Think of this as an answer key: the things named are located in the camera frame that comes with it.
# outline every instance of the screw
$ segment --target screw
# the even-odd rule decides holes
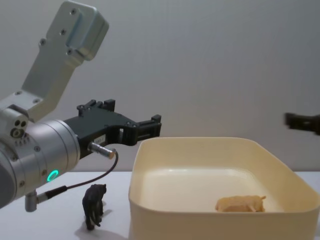
[[[16,128],[13,128],[11,130],[11,136],[14,137],[14,138],[18,138],[20,136],[20,130],[19,129],[16,129]]]
[[[46,40],[44,38],[42,38],[39,42],[40,46],[43,46],[46,44]]]
[[[76,12],[77,12],[77,10],[74,8],[74,9],[71,10],[70,14],[71,14],[71,15],[75,15]]]
[[[61,35],[61,36],[63,36],[63,35],[65,35],[65,34],[66,34],[66,32],[67,32],[67,30],[62,29],[62,30],[61,30],[61,32],[60,32],[60,35]]]
[[[40,152],[40,150],[41,150],[41,148],[40,148],[39,146],[35,146],[33,149],[34,149],[36,152]]]

